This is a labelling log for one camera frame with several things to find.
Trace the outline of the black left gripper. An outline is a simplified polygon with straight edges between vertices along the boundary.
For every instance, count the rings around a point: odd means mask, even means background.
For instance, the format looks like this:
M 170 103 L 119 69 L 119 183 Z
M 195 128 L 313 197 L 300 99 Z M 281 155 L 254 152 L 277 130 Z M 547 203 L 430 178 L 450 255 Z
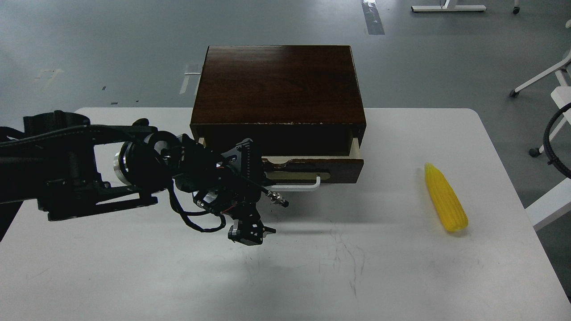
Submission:
M 267 189 L 261 150 L 250 138 L 234 148 L 216 153 L 186 134 L 172 140 L 172 188 L 192 195 L 200 211 L 186 211 L 172 193 L 172 208 L 184 219 L 212 214 L 232 225 L 227 238 L 246 246 L 261 245 L 277 230 L 266 226 L 257 211 L 265 195 L 273 204 L 287 208 L 289 201 Z

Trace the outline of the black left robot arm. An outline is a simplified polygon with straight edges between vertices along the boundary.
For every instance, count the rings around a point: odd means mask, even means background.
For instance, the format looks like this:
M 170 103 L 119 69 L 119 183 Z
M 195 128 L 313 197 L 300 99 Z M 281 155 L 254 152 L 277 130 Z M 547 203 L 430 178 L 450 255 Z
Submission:
M 261 221 L 261 196 L 289 205 L 270 190 L 273 181 L 250 139 L 219 154 L 147 119 L 109 126 L 55 111 L 24 117 L 23 124 L 22 132 L 1 128 L 1 236 L 26 200 L 37 200 L 49 221 L 64 221 L 155 205 L 155 194 L 166 190 L 188 227 L 217 232 L 231 218 L 228 239 L 252 246 L 276 232 Z

